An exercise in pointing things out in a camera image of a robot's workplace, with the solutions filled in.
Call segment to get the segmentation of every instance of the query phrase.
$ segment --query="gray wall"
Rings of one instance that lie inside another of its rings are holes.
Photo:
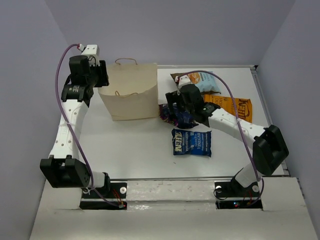
[[[258,64],[295,0],[46,0],[68,44],[103,59]]]
[[[43,0],[3,1],[0,32],[0,239],[24,240],[57,133],[54,78],[67,43]]]
[[[270,114],[284,134],[320,237],[320,1],[296,0],[258,68]]]

